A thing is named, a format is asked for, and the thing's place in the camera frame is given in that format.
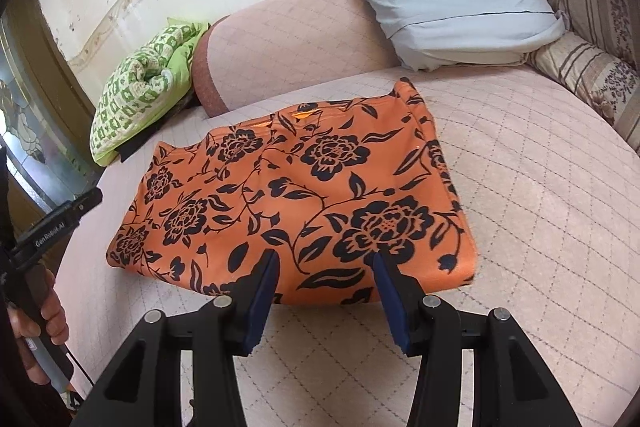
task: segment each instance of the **green patterned pillow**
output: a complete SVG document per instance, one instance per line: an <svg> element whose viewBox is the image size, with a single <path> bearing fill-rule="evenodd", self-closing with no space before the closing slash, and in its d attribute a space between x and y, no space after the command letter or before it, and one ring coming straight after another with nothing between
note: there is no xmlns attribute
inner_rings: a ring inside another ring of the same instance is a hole
<svg viewBox="0 0 640 427"><path fill-rule="evenodd" d="M187 93L193 50L207 26L176 22L120 63L104 86L91 126L91 154L98 165L110 164L117 146Z"/></svg>

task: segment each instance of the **metal screw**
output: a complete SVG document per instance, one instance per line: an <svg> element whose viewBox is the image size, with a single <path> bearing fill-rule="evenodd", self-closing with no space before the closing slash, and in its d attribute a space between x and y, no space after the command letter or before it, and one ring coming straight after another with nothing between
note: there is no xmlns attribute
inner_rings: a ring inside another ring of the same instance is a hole
<svg viewBox="0 0 640 427"><path fill-rule="evenodd" d="M438 297L437 295L425 295L422 298L422 304L427 306L427 308L437 308L438 306L440 306L441 302L442 301L440 300L440 297Z"/></svg>
<svg viewBox="0 0 640 427"><path fill-rule="evenodd" d="M494 310L494 317L499 321L508 321L511 318L511 313L507 308L496 308Z"/></svg>
<svg viewBox="0 0 640 427"><path fill-rule="evenodd" d="M153 324L158 322L162 318L162 312L160 310L151 310L145 313L145 322Z"/></svg>
<svg viewBox="0 0 640 427"><path fill-rule="evenodd" d="M218 295L215 299L213 299L213 305L216 308L226 308L231 305L233 299L229 297L229 295Z"/></svg>

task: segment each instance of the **glass panel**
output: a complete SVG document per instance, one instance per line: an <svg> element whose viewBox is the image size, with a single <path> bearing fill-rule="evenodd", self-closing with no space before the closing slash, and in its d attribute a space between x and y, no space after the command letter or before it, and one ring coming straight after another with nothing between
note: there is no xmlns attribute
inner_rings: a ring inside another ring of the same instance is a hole
<svg viewBox="0 0 640 427"><path fill-rule="evenodd" d="M88 165L55 126L11 52L5 16L0 27L0 144L16 181L45 212L95 185L99 172Z"/></svg>

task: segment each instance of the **orange garment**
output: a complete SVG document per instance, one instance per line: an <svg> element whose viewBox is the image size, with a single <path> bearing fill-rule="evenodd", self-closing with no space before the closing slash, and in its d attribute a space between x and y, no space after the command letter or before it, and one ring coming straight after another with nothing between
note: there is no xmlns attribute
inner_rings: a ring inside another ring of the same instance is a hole
<svg viewBox="0 0 640 427"><path fill-rule="evenodd" d="M427 293L472 279L476 247L407 79L385 96L219 127L189 147L160 142L107 261L219 295L265 249L280 256L285 304L377 299L376 251Z"/></svg>

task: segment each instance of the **human hand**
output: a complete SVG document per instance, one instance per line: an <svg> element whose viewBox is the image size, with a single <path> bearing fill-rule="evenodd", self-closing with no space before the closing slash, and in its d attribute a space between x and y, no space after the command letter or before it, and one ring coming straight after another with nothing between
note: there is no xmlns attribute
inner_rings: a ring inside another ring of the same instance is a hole
<svg viewBox="0 0 640 427"><path fill-rule="evenodd" d="M47 333L51 337L51 342L59 346L60 344L64 344L69 338L69 327L66 324L65 310L60 304L58 295L53 290L56 278L49 270L46 270L45 277L47 286L49 287L49 294L42 303L40 313L42 314L42 318L47 321ZM11 327L14 330L15 339L18 343L20 357L24 368L27 370L29 379L39 385L49 383L49 377L38 365L38 362L36 362L31 350L24 341L24 337L40 336L39 325L31 320L21 309L9 307L8 312Z"/></svg>

